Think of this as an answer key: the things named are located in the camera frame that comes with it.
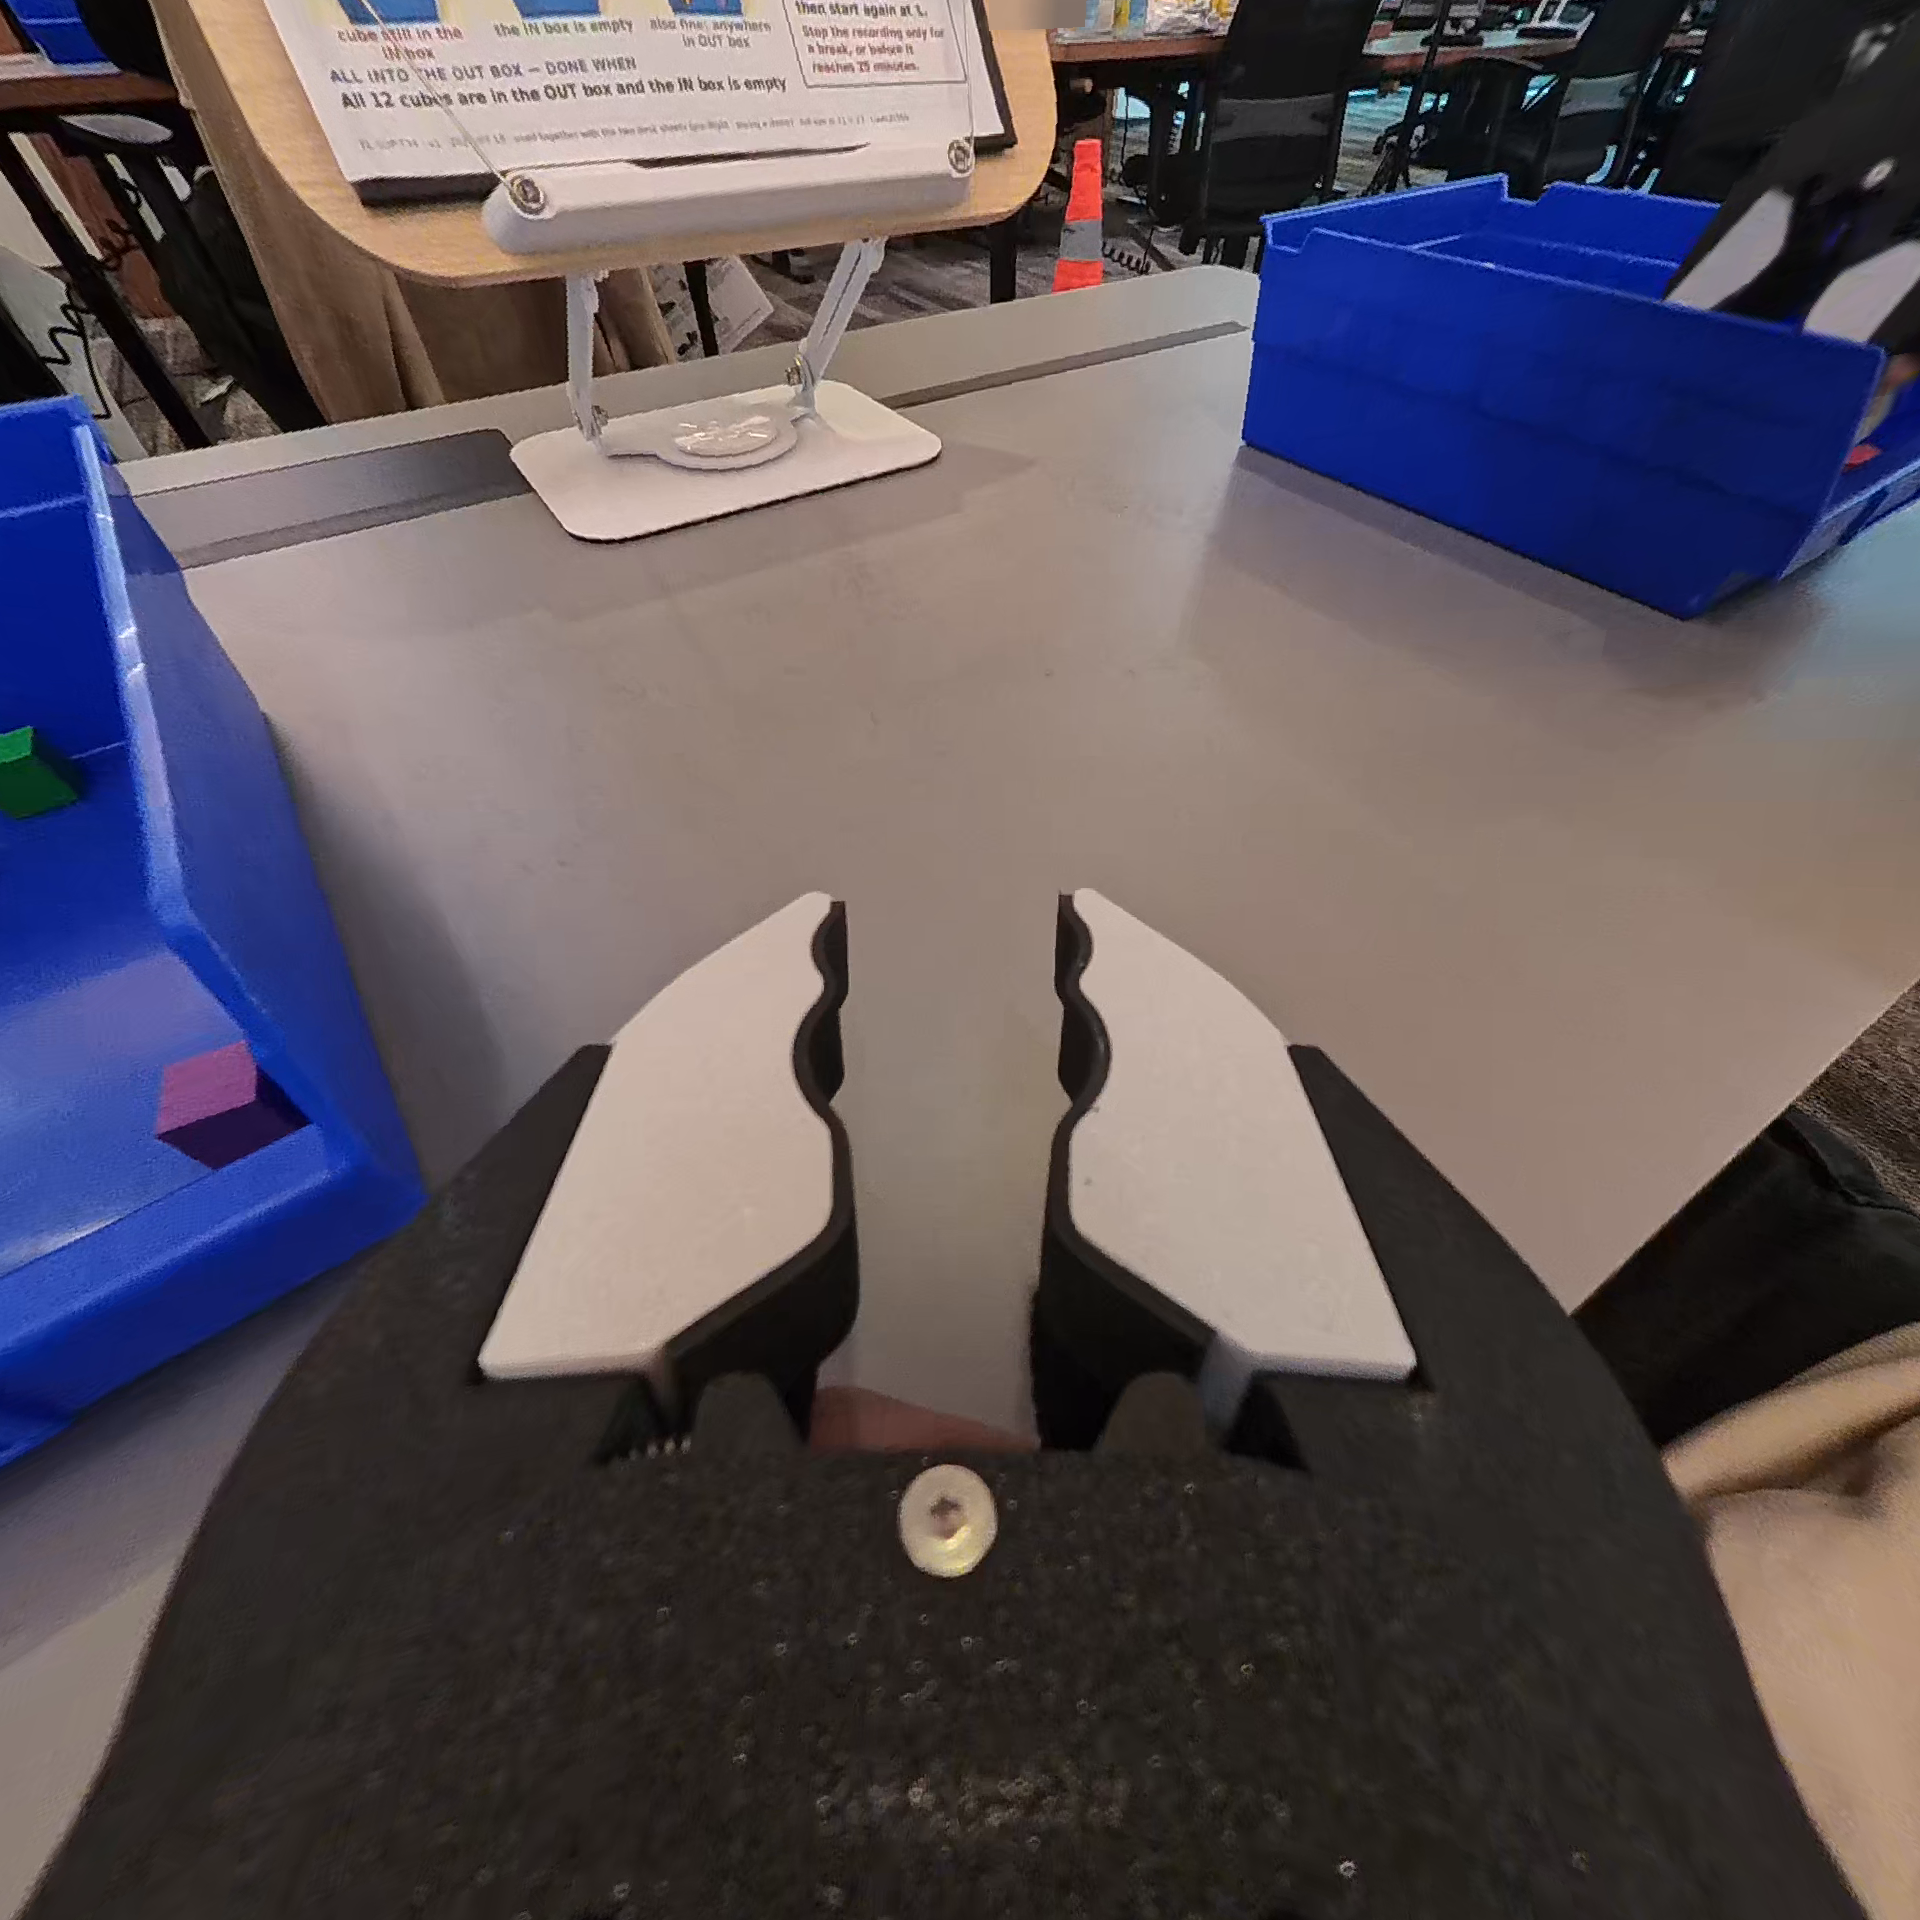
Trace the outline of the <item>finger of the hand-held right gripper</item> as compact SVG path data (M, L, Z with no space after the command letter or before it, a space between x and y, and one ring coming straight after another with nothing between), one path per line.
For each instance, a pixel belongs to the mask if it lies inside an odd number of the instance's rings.
M1916 356L1916 228L1839 268L1810 301L1806 336Z
M1797 216L1790 191L1760 191L1733 220L1716 220L1669 281L1666 304L1696 316L1800 321L1802 268L1789 260Z

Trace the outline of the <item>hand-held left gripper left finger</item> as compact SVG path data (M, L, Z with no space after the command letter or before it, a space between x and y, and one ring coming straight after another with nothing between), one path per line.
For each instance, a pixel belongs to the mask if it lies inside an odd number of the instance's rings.
M814 1367L857 1311L846 906L800 896L604 1051L476 1351L484 1380Z

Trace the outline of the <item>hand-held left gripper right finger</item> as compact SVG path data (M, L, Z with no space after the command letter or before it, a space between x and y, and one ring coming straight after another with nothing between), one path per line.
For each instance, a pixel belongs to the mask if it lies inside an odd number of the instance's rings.
M1093 1390L1406 1383L1413 1344L1282 1033L1106 896L1057 901L1067 1110L1033 1317Z

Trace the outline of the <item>purple wooden cube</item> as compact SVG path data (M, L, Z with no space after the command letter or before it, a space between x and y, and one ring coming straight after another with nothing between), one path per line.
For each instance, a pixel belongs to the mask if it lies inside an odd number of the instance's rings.
M153 1137L204 1171L234 1167L306 1126L307 1118L243 1040L159 1073Z

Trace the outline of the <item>black office chair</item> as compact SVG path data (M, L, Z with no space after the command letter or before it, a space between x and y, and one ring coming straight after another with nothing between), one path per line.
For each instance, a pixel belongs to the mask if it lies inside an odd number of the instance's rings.
M1202 90L1174 206L1180 250L1242 267L1269 216L1336 197L1347 97L1377 4L1239 4Z
M1553 70L1517 57L1454 67L1419 167L1444 181L1503 174L1509 197L1589 183L1632 133L1642 83L1684 4L1593 4Z

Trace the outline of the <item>person's black pants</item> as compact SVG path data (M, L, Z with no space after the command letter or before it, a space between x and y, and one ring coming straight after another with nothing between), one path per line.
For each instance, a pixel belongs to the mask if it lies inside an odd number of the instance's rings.
M1666 1448L1806 1368L1916 1323L1916 1214L1789 1110L1576 1311Z

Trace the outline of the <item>wooden top office table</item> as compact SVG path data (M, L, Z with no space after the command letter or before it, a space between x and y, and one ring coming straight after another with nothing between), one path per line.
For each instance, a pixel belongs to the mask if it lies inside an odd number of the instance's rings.
M114 67L59 67L39 56L2 57L2 181L22 206L30 228L53 257L53 274L69 304L106 336L120 363L157 407L182 448L204 448L203 410L194 407L162 370L152 341L127 308L117 256L94 256L27 167L26 144L50 138L63 151L94 168L103 196L117 208L120 250L147 251L162 220L146 220L146 186L162 183L176 148L192 148L186 111L164 80L127 74Z
M1359 77L1347 94L1336 160L1336 197L1319 206L1303 206L1299 211L1340 211L1354 200L1397 196L1417 171L1443 178L1443 171L1419 167L1419 151L1443 110L1443 83L1450 70L1480 57L1517 57L1553 70L1589 27L1586 21L1570 38L1557 44L1542 41L1530 30L1444 38L1443 21L1447 16L1447 4L1434 4L1430 30L1424 36L1373 36L1380 21L1377 13L1366 41ZM1156 36L1083 30L1054 31L1047 38L1052 73L1064 97L1087 97L1107 106L1117 93L1124 93L1147 110L1146 158L1129 160L1119 168L1122 186L1137 196L1143 271L1174 268L1164 246L1184 256L1180 250L1176 191L1184 186L1184 171L1197 158L1202 90L1223 53L1232 21L1214 30L1199 30L1193 21L1182 21ZM1704 56L1707 31L1703 21L1704 7L1684 4L1677 31L1669 36L1656 67L1642 83L1632 128L1589 183L1616 186L1640 181L1636 164L1642 156L1642 133L1650 128L1656 118L1654 106L1662 87L1690 73ZM1256 267L1259 256L1263 241L1247 250L1242 267Z

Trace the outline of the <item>orange traffic cone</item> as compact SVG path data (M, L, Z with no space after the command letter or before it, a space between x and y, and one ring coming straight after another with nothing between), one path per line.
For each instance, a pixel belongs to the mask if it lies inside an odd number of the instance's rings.
M1102 141L1083 138L1072 156L1067 204L1052 274L1054 294L1096 290L1106 281L1102 186Z

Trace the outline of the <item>white and wooden book stand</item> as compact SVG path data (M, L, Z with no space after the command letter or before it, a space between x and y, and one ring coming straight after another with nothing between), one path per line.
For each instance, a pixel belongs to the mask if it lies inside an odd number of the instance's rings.
M1009 151L920 134L786 158L550 167L507 174L483 197L384 206L349 186L360 217L332 220L402 277L562 283L569 423L516 441L510 461L573 540L656 538L923 470L939 457L937 434L827 366L890 237L1002 223L1039 186L1057 134L1047 36L996 21L990 4L982 13L1017 128ZM652 267L822 246L840 257L786 373L604 414L594 373L616 331L607 293Z

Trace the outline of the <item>green wooden cube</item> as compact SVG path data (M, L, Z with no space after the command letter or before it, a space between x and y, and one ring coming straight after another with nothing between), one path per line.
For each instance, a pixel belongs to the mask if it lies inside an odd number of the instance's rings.
M82 797L82 774L34 730L2 733L2 817L26 824Z

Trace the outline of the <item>newspaper sheet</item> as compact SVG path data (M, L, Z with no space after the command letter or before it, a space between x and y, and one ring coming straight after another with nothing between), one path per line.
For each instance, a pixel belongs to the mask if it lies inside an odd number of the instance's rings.
M737 256L687 260L686 293L694 313L694 344L704 357L740 350L772 317L772 298Z

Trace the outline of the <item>printed instruction sheet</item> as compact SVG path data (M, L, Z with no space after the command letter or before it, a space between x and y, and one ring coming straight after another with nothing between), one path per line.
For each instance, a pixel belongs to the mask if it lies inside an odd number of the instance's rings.
M1017 144L982 4L269 4L367 206L519 171Z

